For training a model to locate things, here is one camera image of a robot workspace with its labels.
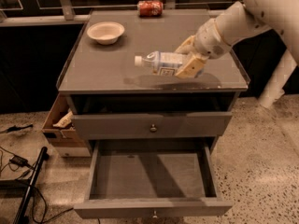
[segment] plastic water bottle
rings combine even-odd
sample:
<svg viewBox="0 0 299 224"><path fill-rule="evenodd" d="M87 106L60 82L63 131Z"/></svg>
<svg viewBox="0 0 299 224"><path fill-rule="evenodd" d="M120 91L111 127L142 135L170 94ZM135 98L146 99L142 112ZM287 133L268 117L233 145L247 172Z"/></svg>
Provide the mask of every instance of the plastic water bottle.
<svg viewBox="0 0 299 224"><path fill-rule="evenodd" d="M187 55L153 51L146 57L135 56L135 66L152 67L152 73L159 76L174 76L184 64Z"/></svg>

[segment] white pole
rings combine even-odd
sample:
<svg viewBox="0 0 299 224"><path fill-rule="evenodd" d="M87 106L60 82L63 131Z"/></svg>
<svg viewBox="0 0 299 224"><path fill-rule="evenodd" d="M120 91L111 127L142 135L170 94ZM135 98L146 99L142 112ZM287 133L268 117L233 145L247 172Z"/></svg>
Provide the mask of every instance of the white pole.
<svg viewBox="0 0 299 224"><path fill-rule="evenodd" d="M296 61L290 52L286 50L258 100L261 106L269 108L284 94L283 87L296 65Z"/></svg>

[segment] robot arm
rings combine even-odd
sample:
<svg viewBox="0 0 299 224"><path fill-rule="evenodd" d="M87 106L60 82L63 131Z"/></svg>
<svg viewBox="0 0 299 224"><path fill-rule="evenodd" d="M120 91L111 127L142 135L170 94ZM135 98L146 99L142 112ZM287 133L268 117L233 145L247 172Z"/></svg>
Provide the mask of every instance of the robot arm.
<svg viewBox="0 0 299 224"><path fill-rule="evenodd" d="M220 16L199 27L176 50L193 54L177 77L192 77L204 66L206 59L217 59L229 52L239 41L274 29L299 63L299 0L244 0L234 3Z"/></svg>

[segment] cabinet top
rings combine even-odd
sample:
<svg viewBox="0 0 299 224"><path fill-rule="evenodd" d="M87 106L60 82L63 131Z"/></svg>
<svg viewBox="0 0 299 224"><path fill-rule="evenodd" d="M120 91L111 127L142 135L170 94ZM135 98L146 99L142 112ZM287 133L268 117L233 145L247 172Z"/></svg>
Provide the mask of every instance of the cabinet top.
<svg viewBox="0 0 299 224"><path fill-rule="evenodd" d="M58 90L63 94L245 91L248 82L234 54L208 60L198 78L160 77L148 67L135 66L136 55L172 52L208 19L202 9L165 10L158 18L140 18L137 11L94 11L65 64ZM87 29L102 21L124 26L115 44L100 45L87 36Z"/></svg>

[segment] bottle cap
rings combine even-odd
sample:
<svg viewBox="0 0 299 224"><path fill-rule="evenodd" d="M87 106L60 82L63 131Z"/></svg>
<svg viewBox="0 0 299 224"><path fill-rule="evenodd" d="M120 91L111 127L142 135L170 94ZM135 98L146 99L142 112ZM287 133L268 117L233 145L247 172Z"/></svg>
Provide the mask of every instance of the bottle cap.
<svg viewBox="0 0 299 224"><path fill-rule="evenodd" d="M135 66L143 66L141 56L135 56Z"/></svg>

